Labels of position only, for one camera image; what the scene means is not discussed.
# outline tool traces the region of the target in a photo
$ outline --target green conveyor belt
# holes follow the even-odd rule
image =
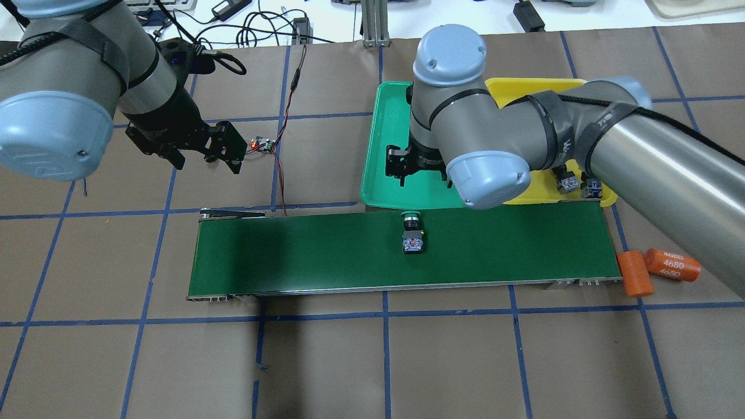
[[[404,255],[398,211],[208,219],[188,298],[620,276],[597,201],[430,209],[422,224],[424,253]]]

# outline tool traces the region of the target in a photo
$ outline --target yellow tray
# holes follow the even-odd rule
[[[544,90],[561,92],[572,87],[584,84],[579,78],[490,78],[486,81],[486,88],[494,97],[499,107],[505,107],[511,101]],[[582,171],[577,162],[569,160],[567,169],[574,172],[580,179]],[[545,204],[549,202],[581,200],[582,192],[573,191],[562,195],[557,191],[557,182],[550,170],[535,170],[530,173],[530,186],[515,199],[505,202],[507,205],[519,204]],[[603,184],[603,197],[600,200],[601,207],[609,207],[618,199],[618,195],[607,185]]]

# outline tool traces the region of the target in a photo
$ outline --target metal post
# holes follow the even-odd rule
[[[362,43],[365,48],[389,46],[388,0],[361,0]]]

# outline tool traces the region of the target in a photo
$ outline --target orange cylinder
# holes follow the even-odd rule
[[[621,275],[624,277],[624,288],[629,298],[646,297],[654,294],[654,287],[647,266],[644,264],[644,254],[640,251],[623,252],[616,256]]]
[[[659,249],[649,249],[644,256],[644,263],[653,274],[690,283],[701,273],[701,264],[694,258]]]

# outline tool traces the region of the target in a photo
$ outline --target power adapter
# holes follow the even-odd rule
[[[292,19],[292,44],[312,44],[313,39],[308,38],[313,36],[313,28],[311,28],[311,21],[307,17],[297,17]]]
[[[513,8],[513,14],[517,18],[517,21],[520,22],[523,31],[543,32],[545,30],[546,24],[536,11],[533,3],[530,3],[530,0],[518,1]]]

